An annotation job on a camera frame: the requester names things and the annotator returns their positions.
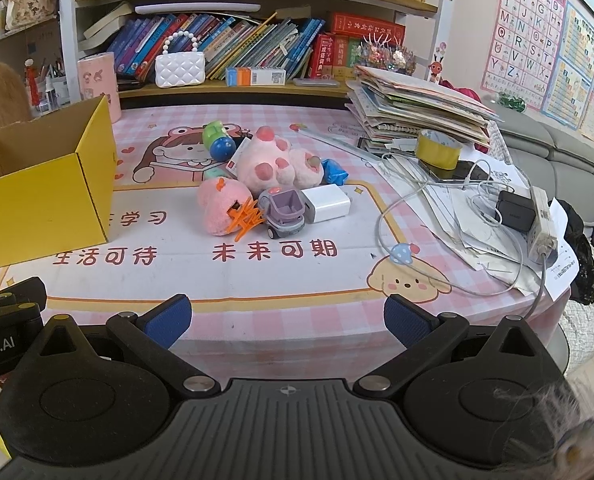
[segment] stuffed animal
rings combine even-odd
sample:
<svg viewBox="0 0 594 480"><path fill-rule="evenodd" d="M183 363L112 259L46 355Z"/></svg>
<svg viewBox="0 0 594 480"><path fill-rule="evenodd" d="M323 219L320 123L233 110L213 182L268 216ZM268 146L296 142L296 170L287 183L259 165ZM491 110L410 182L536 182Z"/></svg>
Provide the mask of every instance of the stuffed animal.
<svg viewBox="0 0 594 480"><path fill-rule="evenodd" d="M244 148L237 161L237 178L253 196L272 187L318 186L324 176L319 157L277 137L269 126L262 126Z"/></svg>
<svg viewBox="0 0 594 480"><path fill-rule="evenodd" d="M248 200L252 200L250 191L237 180L224 177L204 180L197 190L197 202L203 209L203 227L208 234L227 234L232 223L229 209L235 202L244 205Z"/></svg>

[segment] charging cable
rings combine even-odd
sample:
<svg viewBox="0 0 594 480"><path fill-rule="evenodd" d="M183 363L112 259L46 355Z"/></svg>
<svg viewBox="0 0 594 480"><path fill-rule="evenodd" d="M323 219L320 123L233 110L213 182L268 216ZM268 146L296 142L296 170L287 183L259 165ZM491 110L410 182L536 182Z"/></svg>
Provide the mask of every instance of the charging cable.
<svg viewBox="0 0 594 480"><path fill-rule="evenodd" d="M391 157L391 155L386 153L384 156L382 156L382 160L386 161L386 159L390 158L390 157ZM470 179L471 179L472 171L474 171L475 167L477 166L477 164L479 162L482 162L488 166L488 180L471 182ZM403 172L400 173L399 171L395 171L394 173L397 174L397 176L400 176L401 178L403 178L404 180L408 180L409 182L413 182L414 184L418 184L419 187L417 189L414 189L413 191L409 192L405 196L395 200L395 202L393 202L388 208L386 208L386 210L383 213L381 213L381 215L379 215L379 218L377 219L375 231L376 231L376 237L377 237L381 247L390 255L391 259L395 263L412 267L412 264L407 264L406 262L400 261L397 258L397 256L395 256L395 254L392 252L392 249L389 248L388 245L386 244L386 242L383 238L383 234L381 232L381 223L383 221L385 221L386 215L388 215L388 213L390 213L392 210L394 210L398 205L402 204L403 202L406 202L409 198L411 198L411 197L415 196L417 193L421 192L424 188L426 188L426 186L458 187L461 189L464 189L467 186L477 186L478 192L474 196L470 197L469 206L475 213L477 213L477 215L481 216L482 219L484 220L484 222L486 222L488 225L491 225L493 227L497 227L497 228L504 230L506 232L506 234L508 235L508 237L511 238L511 240L513 241L514 245L516 246L517 253L519 254L519 260L520 260L519 261L519 269L517 270L517 274L516 274L513 282L509 286L507 286L504 290L500 290L498 292L478 292L475 290L469 290L468 288L465 288L461 285L457 285L456 283L449 282L448 280L443 280L441 278L437 278L436 276L430 275L429 273L424 272L421 269L415 268L415 272L420 273L422 276L426 276L430 280L434 280L435 282L443 283L444 285L453 286L453 287L457 288L458 290L461 290L461 291L466 292L467 294L471 294L473 296L480 296L480 297L499 296L500 294L505 294L509 290L512 290L516 286L517 282L519 281L519 276L521 275L522 267L524 266L524 254L522 252L522 247L519 244L519 241L517 240L517 238L515 236L513 236L513 234L510 232L510 229L507 228L505 225L502 225L502 223L501 223L502 216L496 207L489 206L491 209L493 209L495 215L497 216L497 218L493 218L491 215L488 215L485 211L482 210L482 208L480 206L478 206L476 204L477 199L488 200L488 198L485 195L485 191L484 191L485 186L491 186L491 187L500 186L500 187L505 187L506 189L512 189L512 186L510 186L509 184L504 184L502 182L495 182L495 181L491 180L490 169L491 169L490 164L488 163L487 160L480 159L480 160L475 161L475 163L472 165L471 171L469 171L469 173L466 176L466 179L464 180L463 183L434 182L434 181L430 180L429 178L427 178L426 180L419 180L414 177L411 177L408 174L404 174ZM542 295L544 294L545 285L546 285L546 256L544 254L542 254L542 275L541 275L541 279L540 279L539 291L537 292L535 301L533 301L533 303L529 307L529 310L523 316L524 319L528 319L530 316L533 315L533 312L535 312L535 309L537 308L537 305L540 302Z"/></svg>

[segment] purple toy dump truck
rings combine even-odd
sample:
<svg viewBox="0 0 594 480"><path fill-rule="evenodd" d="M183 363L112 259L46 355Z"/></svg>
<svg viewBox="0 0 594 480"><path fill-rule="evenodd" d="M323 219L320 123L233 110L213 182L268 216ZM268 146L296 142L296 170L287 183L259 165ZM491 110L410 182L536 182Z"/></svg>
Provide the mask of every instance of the purple toy dump truck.
<svg viewBox="0 0 594 480"><path fill-rule="evenodd" d="M257 207L268 225L272 239L286 238L298 233L305 223L305 205L296 189L272 187L259 195Z"/></svg>

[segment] white quilted purse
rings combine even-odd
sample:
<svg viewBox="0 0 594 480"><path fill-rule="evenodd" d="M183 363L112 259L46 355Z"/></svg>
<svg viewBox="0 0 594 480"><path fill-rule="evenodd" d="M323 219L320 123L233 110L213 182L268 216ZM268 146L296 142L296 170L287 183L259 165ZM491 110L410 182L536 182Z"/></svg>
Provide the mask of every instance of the white quilted purse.
<svg viewBox="0 0 594 480"><path fill-rule="evenodd" d="M168 47L176 40L186 37L192 43L192 52L172 52ZM160 88L199 85L206 79L206 60L203 52L197 52L197 38L187 30L175 32L164 41L163 52L155 59L155 83Z"/></svg>

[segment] black charger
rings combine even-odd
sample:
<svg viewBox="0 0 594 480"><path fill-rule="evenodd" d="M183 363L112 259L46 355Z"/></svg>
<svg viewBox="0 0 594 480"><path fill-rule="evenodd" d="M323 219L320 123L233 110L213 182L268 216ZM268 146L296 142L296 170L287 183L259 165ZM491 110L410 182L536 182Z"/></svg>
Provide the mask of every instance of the black charger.
<svg viewBox="0 0 594 480"><path fill-rule="evenodd" d="M497 210L501 215L501 224L520 233L529 232L535 221L533 200L510 191L500 191Z"/></svg>

